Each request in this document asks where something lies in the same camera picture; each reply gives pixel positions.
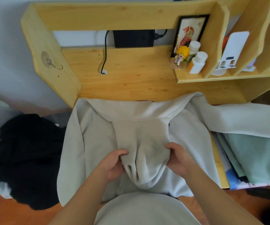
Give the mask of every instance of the finger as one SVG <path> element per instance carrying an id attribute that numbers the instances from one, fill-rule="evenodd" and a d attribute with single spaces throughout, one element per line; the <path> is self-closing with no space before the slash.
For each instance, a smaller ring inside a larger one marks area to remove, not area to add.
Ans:
<path id="1" fill-rule="evenodd" d="M 129 154 L 129 151 L 121 148 L 121 149 L 116 149 L 114 150 L 114 153 L 117 155 L 117 156 L 121 156 L 121 155 L 127 155 Z"/>
<path id="2" fill-rule="evenodd" d="M 168 149 L 173 149 L 173 150 L 180 150 L 183 149 L 183 147 L 177 143 L 170 142 L 167 145 L 165 145 L 166 148 Z"/>

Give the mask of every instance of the figurine base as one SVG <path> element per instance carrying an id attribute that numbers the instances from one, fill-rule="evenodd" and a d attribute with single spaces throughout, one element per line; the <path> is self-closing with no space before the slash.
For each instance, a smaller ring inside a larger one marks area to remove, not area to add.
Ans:
<path id="1" fill-rule="evenodd" d="M 181 68 L 183 68 L 183 65 L 184 65 L 184 63 L 183 63 L 182 61 L 180 62 L 180 65 L 179 65 L 179 66 L 177 66 L 177 63 L 175 63 L 174 60 L 171 60 L 171 61 L 170 61 L 170 66 L 171 66 L 173 69 L 176 69 L 176 70 L 180 70 Z"/>

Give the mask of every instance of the wooden shelf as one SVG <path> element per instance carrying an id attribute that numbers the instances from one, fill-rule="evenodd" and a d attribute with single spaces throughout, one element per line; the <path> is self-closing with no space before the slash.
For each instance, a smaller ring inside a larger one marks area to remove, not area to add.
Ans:
<path id="1" fill-rule="evenodd" d="M 249 78 L 261 78 L 270 77 L 270 71 L 260 74 L 257 69 L 253 72 L 241 72 L 237 76 L 231 75 L 229 70 L 222 76 L 210 75 L 208 78 L 203 78 L 201 73 L 190 74 L 187 71 L 188 64 L 184 64 L 180 70 L 173 70 L 177 78 L 177 83 L 192 83 L 192 82 L 205 82 L 205 81 L 218 81 L 218 80 L 236 80 L 236 79 L 249 79 Z"/>

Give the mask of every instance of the framed picture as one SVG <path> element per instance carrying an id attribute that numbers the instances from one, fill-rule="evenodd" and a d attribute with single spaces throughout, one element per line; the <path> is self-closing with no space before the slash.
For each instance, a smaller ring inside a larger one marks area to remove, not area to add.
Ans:
<path id="1" fill-rule="evenodd" d="M 179 18 L 177 34 L 171 53 L 171 57 L 176 56 L 177 49 L 180 46 L 189 46 L 191 41 L 200 41 L 207 21 L 208 15 L 181 16 Z"/>

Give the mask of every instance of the anime figurine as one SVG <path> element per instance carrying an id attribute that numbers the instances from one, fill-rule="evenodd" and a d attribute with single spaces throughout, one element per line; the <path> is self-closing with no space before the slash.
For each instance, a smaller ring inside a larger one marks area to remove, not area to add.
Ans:
<path id="1" fill-rule="evenodd" d="M 185 27 L 183 29 L 185 36 L 182 38 L 182 40 L 180 41 L 180 47 L 181 46 L 188 46 L 191 42 L 191 38 L 194 34 L 194 28 L 191 26 Z"/>
<path id="2" fill-rule="evenodd" d="M 177 55 L 175 56 L 175 63 L 177 66 L 180 65 L 180 62 L 183 59 L 186 59 L 189 56 L 190 49 L 187 46 L 181 46 L 177 49 Z"/>

